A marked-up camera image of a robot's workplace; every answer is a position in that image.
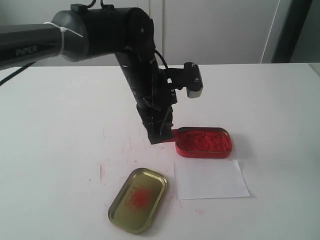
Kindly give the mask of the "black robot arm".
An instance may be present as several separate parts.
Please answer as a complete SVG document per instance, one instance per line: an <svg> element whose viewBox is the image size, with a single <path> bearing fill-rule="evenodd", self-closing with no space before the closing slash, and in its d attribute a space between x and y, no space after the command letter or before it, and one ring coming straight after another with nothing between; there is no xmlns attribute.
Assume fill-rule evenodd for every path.
<svg viewBox="0 0 320 240"><path fill-rule="evenodd" d="M172 105L177 98L156 60L154 23L138 7L72 4L50 22L0 28L0 67L21 70L61 56L80 62L114 55L135 98L151 144L173 138Z"/></svg>

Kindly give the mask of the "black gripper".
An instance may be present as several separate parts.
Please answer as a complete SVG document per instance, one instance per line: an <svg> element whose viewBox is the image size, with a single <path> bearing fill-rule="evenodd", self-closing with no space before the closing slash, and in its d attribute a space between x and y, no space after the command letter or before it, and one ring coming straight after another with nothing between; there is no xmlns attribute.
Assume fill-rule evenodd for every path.
<svg viewBox="0 0 320 240"><path fill-rule="evenodd" d="M170 69L132 68L132 93L152 145L173 138L173 108L178 102L175 88L168 83Z"/></svg>

